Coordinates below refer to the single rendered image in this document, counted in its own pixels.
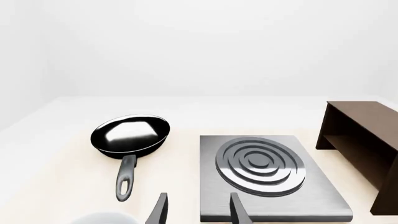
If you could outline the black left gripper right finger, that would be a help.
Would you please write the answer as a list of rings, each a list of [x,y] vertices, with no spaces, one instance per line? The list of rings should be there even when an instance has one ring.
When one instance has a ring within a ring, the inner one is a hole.
[[[252,220],[245,211],[237,193],[230,194],[229,210],[232,224],[252,224]]]

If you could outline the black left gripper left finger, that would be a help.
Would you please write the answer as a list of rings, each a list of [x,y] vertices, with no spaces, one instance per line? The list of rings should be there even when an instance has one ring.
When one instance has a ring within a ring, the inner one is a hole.
[[[167,193],[161,193],[145,224],[166,224],[169,209]]]

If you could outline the flat black stove plate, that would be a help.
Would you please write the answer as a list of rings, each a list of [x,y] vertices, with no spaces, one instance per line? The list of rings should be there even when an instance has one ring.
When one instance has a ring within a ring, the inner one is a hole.
[[[231,194],[254,222],[353,219],[350,206],[295,136],[201,136],[201,222],[229,222]]]

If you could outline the white round bowl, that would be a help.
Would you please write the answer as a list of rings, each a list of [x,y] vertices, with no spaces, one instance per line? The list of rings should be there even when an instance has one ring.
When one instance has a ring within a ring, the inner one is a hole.
[[[96,212],[87,214],[69,224],[139,224],[132,216],[119,212]]]

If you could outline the black frying pan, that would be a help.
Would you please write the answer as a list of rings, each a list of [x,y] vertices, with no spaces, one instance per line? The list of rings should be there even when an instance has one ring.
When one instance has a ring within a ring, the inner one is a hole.
[[[137,158],[158,150],[169,134],[168,121],[148,114],[114,118],[92,132],[90,141],[95,149],[105,156],[121,160],[116,177],[118,201],[126,201],[132,193]]]

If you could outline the dark brown wooden shelf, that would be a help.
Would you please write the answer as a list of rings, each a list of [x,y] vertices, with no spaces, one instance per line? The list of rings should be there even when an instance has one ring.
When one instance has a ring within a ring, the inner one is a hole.
[[[376,101],[328,101],[315,148],[337,150],[376,188],[371,214],[398,216],[398,111]]]

